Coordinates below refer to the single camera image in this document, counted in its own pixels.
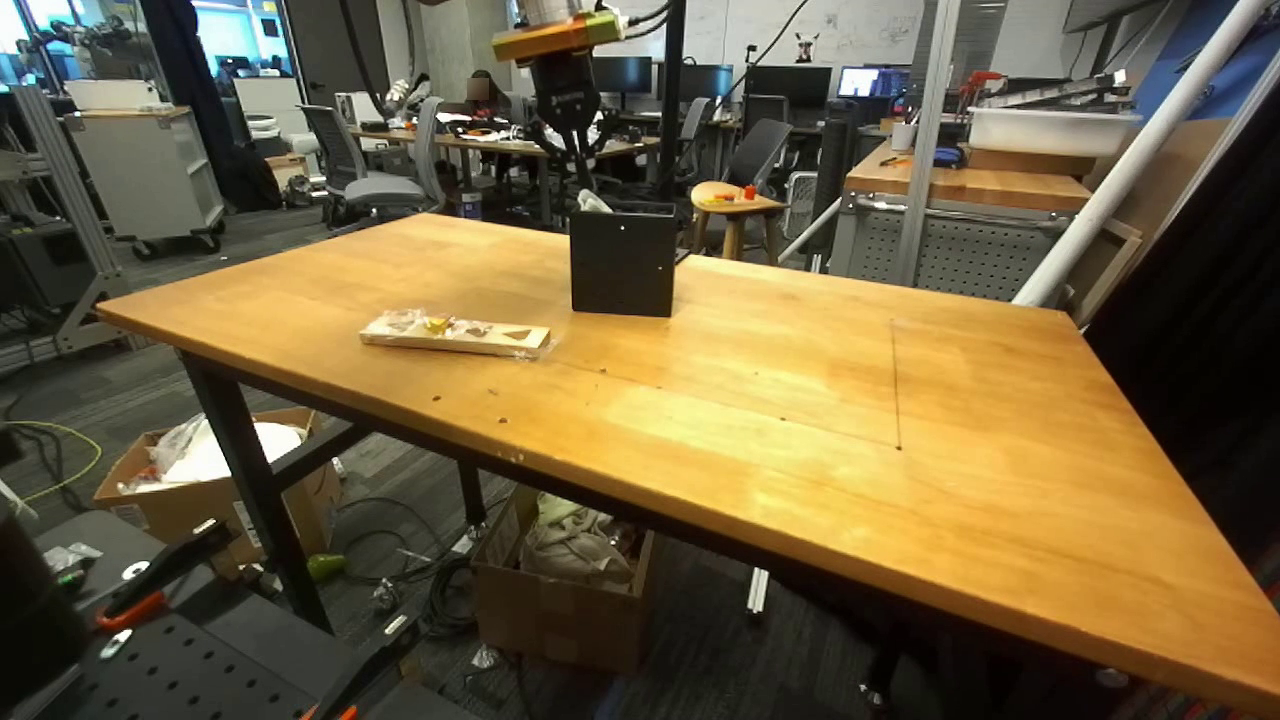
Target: metal pole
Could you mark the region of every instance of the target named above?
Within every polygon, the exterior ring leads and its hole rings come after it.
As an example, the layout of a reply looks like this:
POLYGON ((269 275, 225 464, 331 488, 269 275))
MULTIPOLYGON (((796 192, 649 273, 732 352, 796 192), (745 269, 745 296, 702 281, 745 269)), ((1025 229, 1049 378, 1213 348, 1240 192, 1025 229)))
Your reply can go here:
POLYGON ((1135 130, 1135 138, 1115 159, 1108 179, 1088 195, 1088 202, 1068 224, 1068 232, 1054 242, 1054 250, 1041 261, 1029 283, 1012 296, 1012 302, 1046 302, 1066 283, 1066 275, 1088 250, 1096 232, 1115 217, 1131 184, 1155 159, 1168 130, 1200 104, 1200 90, 1208 86, 1213 73, 1238 53, 1238 45, 1252 31, 1252 24, 1264 10, 1268 10, 1268 0, 1240 0, 1229 10, 1229 18, 1213 31, 1213 41, 1200 47, 1194 69, 1171 83, 1155 116, 1135 130))
POLYGON ((825 232, 846 212, 846 198, 847 195, 836 195, 785 250, 777 250, 777 261, 792 261, 809 242, 809 234, 825 232))
POLYGON ((656 192, 676 195, 676 130, 681 130, 681 60, 686 60, 686 0, 670 5, 670 47, 665 47, 665 130, 656 155, 656 192))
POLYGON ((922 94, 922 122, 917 122, 917 164, 911 164, 911 189, 907 189, 907 217, 896 242, 896 281, 917 283, 922 273, 922 242, 923 242, 923 202, 931 184, 931 150, 936 150, 936 122, 943 116, 943 90, 952 83, 952 45, 962 29, 962 0, 942 0, 931 15, 931 53, 927 53, 927 76, 922 94))

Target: stool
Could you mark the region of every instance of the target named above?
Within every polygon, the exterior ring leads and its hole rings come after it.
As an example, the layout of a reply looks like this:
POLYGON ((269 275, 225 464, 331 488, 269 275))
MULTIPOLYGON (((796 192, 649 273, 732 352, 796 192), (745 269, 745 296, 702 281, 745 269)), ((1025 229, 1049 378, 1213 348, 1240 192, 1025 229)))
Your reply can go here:
POLYGON ((745 195, 745 189, 737 184, 722 184, 722 179, 710 179, 710 184, 697 184, 688 192, 692 198, 692 242, 697 250, 704 247, 704 232, 710 232, 710 221, 714 217, 724 217, 724 247, 722 254, 727 261, 745 261, 745 221, 762 217, 766 221, 766 234, 769 234, 769 263, 777 254, 777 239, 779 239, 779 217, 789 202, 772 198, 772 195, 745 195))

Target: black box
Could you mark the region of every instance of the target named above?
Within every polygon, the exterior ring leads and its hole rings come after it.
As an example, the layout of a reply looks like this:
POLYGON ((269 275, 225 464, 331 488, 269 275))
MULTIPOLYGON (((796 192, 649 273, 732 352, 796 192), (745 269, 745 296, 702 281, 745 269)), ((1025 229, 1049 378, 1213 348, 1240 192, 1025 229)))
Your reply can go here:
POLYGON ((578 212, 568 283, 578 312, 674 315, 676 217, 578 212))

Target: cardboard box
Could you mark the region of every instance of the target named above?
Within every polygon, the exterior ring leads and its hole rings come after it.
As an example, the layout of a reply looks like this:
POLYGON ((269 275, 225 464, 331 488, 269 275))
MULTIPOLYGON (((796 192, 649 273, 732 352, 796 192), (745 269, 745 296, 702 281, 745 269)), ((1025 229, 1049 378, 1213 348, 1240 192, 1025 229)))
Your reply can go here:
MULTIPOLYGON (((262 411, 257 420, 298 424, 315 433, 315 411, 307 407, 262 411)), ((207 516, 225 519, 236 531, 236 539, 213 560, 220 575, 236 575, 241 562, 263 560, 263 546, 247 525, 247 507, 234 474, 207 480, 207 483, 159 488, 159 491, 127 491, 138 480, 158 480, 158 464, 150 446, 159 436, 163 433, 138 436, 111 464, 110 480, 91 491, 91 505, 111 507, 115 516, 154 531, 163 544, 190 539, 191 527, 205 525, 207 516)), ((328 516, 337 505, 341 505, 341 474, 331 470, 331 464, 315 467, 314 474, 306 474, 285 491, 285 507, 306 551, 319 551, 328 544, 328 516)))
POLYGON ((645 653, 651 531, 624 590, 531 575, 516 567, 520 539, 538 519, 538 491, 516 488, 476 544, 481 639, 554 663, 634 670, 645 653))

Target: desk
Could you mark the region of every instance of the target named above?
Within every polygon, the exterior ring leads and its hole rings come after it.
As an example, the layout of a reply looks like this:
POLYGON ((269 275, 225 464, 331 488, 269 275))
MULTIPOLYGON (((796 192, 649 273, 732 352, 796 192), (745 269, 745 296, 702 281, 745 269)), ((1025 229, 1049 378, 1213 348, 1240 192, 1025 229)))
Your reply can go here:
MULTIPOLYGON (((907 195, 911 155, 881 143, 847 177, 847 195, 907 195)), ((1062 172, 1021 172, 1021 166, 931 166, 931 198, 943 202, 984 202, 1016 212, 1081 212, 1088 189, 1062 172)))
MULTIPOLYGON (((1066 164, 1029 155, 981 155, 969 166, 931 166, 927 229, 922 234, 922 288, 1012 301, 1046 261, 1068 217, 1088 202, 1088 189, 1066 164)), ((836 232, 833 269, 900 283, 900 212, 911 189, 911 155, 871 149, 847 177, 847 229, 836 232)))
POLYGON ((99 302, 174 342, 292 607, 282 488, 362 433, 1280 710, 1280 621, 1068 315, 688 254, 676 315, 568 307, 554 232, 414 217, 99 302), (367 348, 426 302, 557 332, 542 360, 367 348), (269 467, 245 386, 352 424, 269 467))

